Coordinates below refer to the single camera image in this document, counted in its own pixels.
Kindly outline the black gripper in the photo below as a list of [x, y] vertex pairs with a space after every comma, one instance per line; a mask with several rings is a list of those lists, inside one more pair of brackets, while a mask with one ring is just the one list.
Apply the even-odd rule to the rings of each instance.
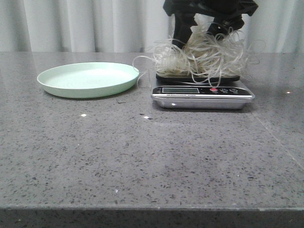
[[[223, 40], [231, 32], [244, 26], [242, 14], [252, 16], [258, 5], [253, 0], [166, 0], [163, 9], [167, 15], [174, 14], [175, 27], [172, 43], [183, 49], [196, 26], [195, 14], [215, 17], [207, 33], [216, 40]], [[220, 19], [217, 17], [234, 17]]]

